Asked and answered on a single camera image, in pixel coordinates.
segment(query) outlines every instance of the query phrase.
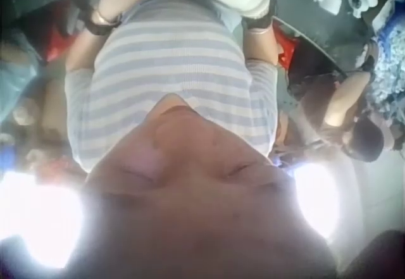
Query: person in background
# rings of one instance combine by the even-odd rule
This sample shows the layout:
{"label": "person in background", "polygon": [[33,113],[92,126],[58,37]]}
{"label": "person in background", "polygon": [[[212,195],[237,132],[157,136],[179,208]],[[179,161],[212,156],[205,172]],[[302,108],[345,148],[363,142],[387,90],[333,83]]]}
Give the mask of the person in background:
{"label": "person in background", "polygon": [[275,0],[217,1],[244,16],[243,52],[213,0],[101,0],[72,47],[69,138],[89,176],[66,277],[335,276],[267,158]]}
{"label": "person in background", "polygon": [[300,100],[306,118],[322,140],[364,162],[377,160],[385,146],[375,116],[366,112],[365,92],[377,59],[377,43],[371,42],[362,71],[349,74],[341,84],[331,75],[317,77]]}

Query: bright light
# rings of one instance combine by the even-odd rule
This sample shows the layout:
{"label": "bright light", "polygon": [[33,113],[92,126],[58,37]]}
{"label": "bright light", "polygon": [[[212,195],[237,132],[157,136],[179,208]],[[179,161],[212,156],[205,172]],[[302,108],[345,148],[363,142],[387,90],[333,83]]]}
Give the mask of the bright light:
{"label": "bright light", "polygon": [[0,241],[20,233],[27,197],[35,186],[35,177],[7,171],[0,183]]}
{"label": "bright light", "polygon": [[43,266],[64,268],[82,229],[83,211],[74,191],[36,186],[35,177],[6,173],[0,183],[0,241],[21,235]]}
{"label": "bright light", "polygon": [[78,195],[59,187],[36,187],[30,202],[22,231],[29,253],[44,266],[64,268],[82,229]]}
{"label": "bright light", "polygon": [[320,235],[330,238],[339,219],[339,195],[333,177],[318,164],[305,164],[294,176],[304,217]]}

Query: gray striped shirt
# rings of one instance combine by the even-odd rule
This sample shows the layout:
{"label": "gray striped shirt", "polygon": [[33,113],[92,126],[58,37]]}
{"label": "gray striped shirt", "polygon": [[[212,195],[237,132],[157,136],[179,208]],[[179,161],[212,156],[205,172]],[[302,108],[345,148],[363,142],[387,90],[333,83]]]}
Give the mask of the gray striped shirt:
{"label": "gray striped shirt", "polygon": [[114,31],[95,71],[66,76],[73,157],[90,172],[167,94],[267,155],[277,127],[277,69],[245,61],[217,16],[184,0],[143,4]]}

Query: red object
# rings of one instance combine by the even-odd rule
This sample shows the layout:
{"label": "red object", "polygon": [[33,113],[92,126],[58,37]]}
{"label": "red object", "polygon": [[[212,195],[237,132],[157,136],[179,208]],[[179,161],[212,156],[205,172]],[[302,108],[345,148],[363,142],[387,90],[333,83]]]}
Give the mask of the red object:
{"label": "red object", "polygon": [[57,2],[52,8],[52,24],[49,42],[46,49],[46,61],[50,62],[60,57],[75,41],[76,35],[62,35],[60,27],[64,27],[68,18],[69,0]]}
{"label": "red object", "polygon": [[288,71],[299,39],[288,37],[276,23],[274,23],[273,28],[276,40],[283,48],[283,53],[278,55],[278,62]]}
{"label": "red object", "polygon": [[48,48],[46,51],[46,61],[51,62],[63,54],[76,39],[76,35],[63,37],[55,24],[51,28],[51,38],[49,40]]}

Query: dark surface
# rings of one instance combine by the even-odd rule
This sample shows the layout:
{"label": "dark surface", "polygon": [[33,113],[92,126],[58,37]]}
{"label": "dark surface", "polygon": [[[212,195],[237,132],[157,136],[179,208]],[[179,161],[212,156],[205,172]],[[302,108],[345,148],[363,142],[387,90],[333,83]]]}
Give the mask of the dark surface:
{"label": "dark surface", "polygon": [[[1,0],[2,25],[57,0]],[[371,37],[363,20],[351,15],[347,0],[337,16],[312,0],[278,0],[278,18],[319,47],[343,69],[351,70]]]}

